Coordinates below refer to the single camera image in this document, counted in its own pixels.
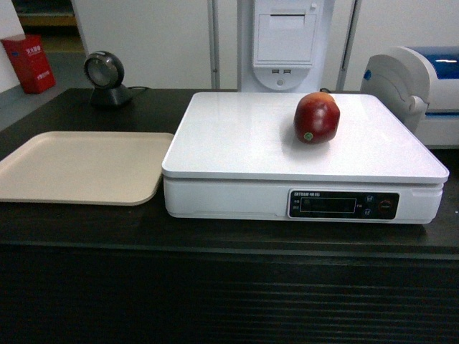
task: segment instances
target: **wall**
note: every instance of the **wall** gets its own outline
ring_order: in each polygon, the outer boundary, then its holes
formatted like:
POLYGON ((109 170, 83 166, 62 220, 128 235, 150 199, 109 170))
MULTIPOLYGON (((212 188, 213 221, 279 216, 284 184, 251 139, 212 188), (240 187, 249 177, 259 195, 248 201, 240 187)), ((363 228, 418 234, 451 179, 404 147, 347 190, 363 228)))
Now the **wall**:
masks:
MULTIPOLYGON (((128 85, 210 87, 207 0, 72 0, 86 52, 113 50, 128 85)), ((359 0, 345 90, 393 45, 458 45, 459 0, 359 0)), ((354 0, 336 0, 322 87, 335 90, 354 0)), ((220 85, 237 88, 237 0, 217 0, 220 85)))
MULTIPOLYGON (((11 0, 0 0, 0 39, 23 33, 24 30, 19 23, 11 0)), ((19 85, 19 80, 2 45, 0 48, 0 92, 17 85, 19 85)))
POLYGON ((345 90, 360 90, 369 58, 387 47, 459 45, 458 0, 360 0, 360 3, 345 90))
POLYGON ((210 88, 207 0, 72 0, 87 54, 108 50, 126 86, 210 88))

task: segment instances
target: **white machine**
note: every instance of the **white machine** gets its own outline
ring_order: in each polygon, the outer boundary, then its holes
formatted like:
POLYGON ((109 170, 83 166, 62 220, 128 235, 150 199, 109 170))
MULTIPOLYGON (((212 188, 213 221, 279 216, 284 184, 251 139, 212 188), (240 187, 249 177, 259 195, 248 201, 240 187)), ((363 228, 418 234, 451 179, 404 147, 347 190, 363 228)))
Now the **white machine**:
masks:
POLYGON ((335 138, 306 145, 303 93, 203 92, 163 161, 172 216, 424 224, 448 170, 371 95, 333 95, 335 138))
POLYGON ((334 2, 239 0, 239 91, 318 91, 334 2))
POLYGON ((393 47, 370 58, 377 96, 429 148, 459 147, 459 47, 393 47))

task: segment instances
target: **dark wooden counter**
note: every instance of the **dark wooden counter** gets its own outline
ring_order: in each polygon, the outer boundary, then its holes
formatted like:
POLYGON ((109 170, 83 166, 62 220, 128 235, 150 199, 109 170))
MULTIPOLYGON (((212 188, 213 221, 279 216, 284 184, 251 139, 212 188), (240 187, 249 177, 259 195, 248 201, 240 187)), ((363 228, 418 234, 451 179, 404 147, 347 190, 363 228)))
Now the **dark wooden counter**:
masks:
MULTIPOLYGON (((197 91, 136 92, 100 111, 68 90, 0 132, 0 159, 51 130, 174 133, 197 91)), ((450 177, 426 225, 175 219, 162 188, 134 207, 2 203, 7 342, 456 343, 459 150, 434 154, 450 177)))

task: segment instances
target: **receipt printer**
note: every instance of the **receipt printer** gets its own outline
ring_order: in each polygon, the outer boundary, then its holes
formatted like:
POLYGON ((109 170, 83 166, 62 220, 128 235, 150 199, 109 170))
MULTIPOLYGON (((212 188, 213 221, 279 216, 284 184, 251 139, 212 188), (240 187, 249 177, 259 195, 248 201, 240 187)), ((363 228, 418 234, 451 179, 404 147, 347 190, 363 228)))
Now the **receipt printer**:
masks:
POLYGON ((459 47, 392 47, 369 59, 374 95, 429 148, 459 148, 459 47))
POLYGON ((334 3, 335 0, 239 0, 239 91, 317 91, 334 3))

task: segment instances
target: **counter top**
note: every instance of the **counter top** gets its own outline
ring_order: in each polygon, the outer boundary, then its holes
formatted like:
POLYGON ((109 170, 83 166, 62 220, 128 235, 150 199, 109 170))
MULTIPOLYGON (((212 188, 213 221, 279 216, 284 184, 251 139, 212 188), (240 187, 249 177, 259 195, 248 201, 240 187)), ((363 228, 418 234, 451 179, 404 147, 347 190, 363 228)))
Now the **counter top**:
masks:
MULTIPOLYGON (((174 133, 199 90, 136 90, 120 110, 89 106, 70 89, 0 132, 0 159, 53 130, 174 133)), ((426 225, 176 219, 164 192, 139 206, 0 204, 0 243, 46 247, 344 257, 457 259, 459 150, 434 150, 450 170, 437 217, 426 225)))

